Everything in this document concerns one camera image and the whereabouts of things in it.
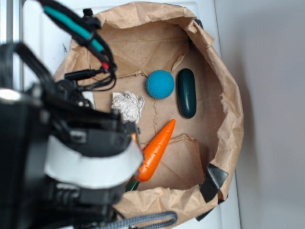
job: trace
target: gray braided cable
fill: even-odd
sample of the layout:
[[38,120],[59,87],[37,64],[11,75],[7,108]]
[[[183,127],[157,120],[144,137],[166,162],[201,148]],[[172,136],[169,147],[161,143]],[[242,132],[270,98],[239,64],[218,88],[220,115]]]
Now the gray braided cable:
[[134,218],[130,219],[123,219],[121,221],[116,221],[112,223],[108,223],[104,227],[93,227],[91,229],[121,229],[121,228],[126,228],[131,225],[136,225],[139,223],[143,222],[148,222],[148,221],[155,221],[155,220],[160,220],[160,219],[166,219],[166,218],[172,218],[171,220],[161,222],[161,223],[155,223],[149,226],[145,226],[143,228],[139,229],[156,229],[156,228],[162,228],[162,227],[167,227],[175,222],[177,222],[178,216],[176,212],[174,211],[167,211],[167,212],[162,212],[162,213],[157,213],[157,214],[149,214],[149,215],[144,215],[144,216],[137,216]]

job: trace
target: teal cable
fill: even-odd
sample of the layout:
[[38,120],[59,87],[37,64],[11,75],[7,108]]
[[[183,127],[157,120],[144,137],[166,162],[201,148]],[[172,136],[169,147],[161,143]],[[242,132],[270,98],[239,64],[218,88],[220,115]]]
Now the teal cable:
[[[71,18],[69,18],[67,15],[53,9],[50,6],[43,7],[43,10],[54,17],[55,19],[59,20],[61,23],[63,23],[65,26],[67,26],[70,30],[80,35],[82,38],[88,40],[91,36],[91,33],[85,30],[82,26],[75,23]],[[96,40],[93,39],[91,41],[91,45],[98,51],[101,52],[104,48],[103,46]]]

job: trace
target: white band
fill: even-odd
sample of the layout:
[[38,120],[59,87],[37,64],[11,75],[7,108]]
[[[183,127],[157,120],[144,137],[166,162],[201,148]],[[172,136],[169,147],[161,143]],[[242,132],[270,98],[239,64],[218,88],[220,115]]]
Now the white band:
[[111,188],[129,180],[142,162],[143,154],[134,141],[118,155],[86,157],[50,136],[44,172],[60,182],[84,188]]

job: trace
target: crumpled paper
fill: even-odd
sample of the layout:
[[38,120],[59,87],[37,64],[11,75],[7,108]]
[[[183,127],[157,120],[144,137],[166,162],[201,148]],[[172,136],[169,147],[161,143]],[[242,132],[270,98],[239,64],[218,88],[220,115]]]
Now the crumpled paper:
[[145,100],[142,96],[140,99],[130,91],[112,93],[112,109],[120,110],[122,120],[125,122],[135,122],[138,124]]

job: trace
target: orange carrot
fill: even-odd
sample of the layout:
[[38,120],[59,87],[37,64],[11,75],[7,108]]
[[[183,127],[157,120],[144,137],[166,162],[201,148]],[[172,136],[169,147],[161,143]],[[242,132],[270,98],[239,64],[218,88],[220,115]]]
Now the orange carrot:
[[143,182],[149,180],[155,172],[163,153],[171,139],[176,120],[171,120],[166,126],[154,137],[154,139],[144,149],[144,162],[139,168],[139,174],[136,180]]

